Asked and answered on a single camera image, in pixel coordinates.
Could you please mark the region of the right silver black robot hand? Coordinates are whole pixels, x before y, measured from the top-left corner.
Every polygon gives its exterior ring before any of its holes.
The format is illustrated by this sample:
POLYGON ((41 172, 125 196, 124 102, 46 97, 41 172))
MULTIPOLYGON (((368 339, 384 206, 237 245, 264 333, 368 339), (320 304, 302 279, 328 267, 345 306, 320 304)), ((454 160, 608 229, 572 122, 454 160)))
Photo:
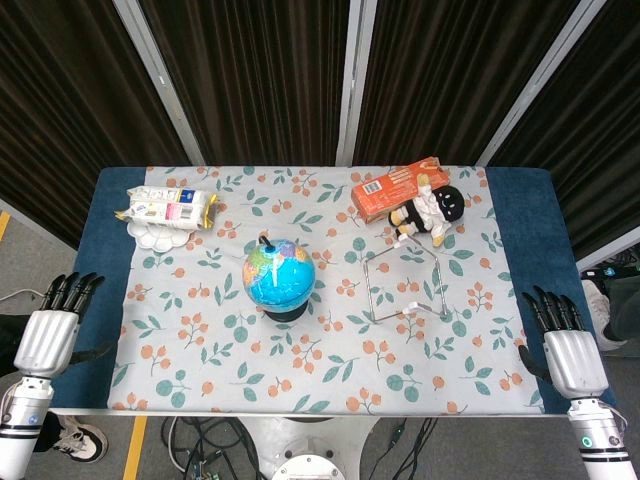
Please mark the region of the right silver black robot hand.
POLYGON ((522 298, 542 334, 546 364, 538 364, 529 349, 521 345, 518 353, 526 370, 570 401, 601 396, 609 382, 596 340, 586 329, 577 306, 565 295, 539 286, 534 291, 533 295, 524 292, 522 298))

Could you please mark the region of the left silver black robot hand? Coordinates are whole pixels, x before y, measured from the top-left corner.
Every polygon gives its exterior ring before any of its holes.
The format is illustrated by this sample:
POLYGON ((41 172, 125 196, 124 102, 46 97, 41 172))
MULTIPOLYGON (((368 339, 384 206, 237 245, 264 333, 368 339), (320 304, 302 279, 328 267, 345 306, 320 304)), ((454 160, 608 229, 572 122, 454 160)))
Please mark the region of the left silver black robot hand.
POLYGON ((106 341, 77 351, 76 340, 83 317, 103 276, 74 272, 57 276, 46 290, 40 307, 26 323, 14 366, 26 376, 53 379, 69 366, 104 356, 114 344, 106 341))

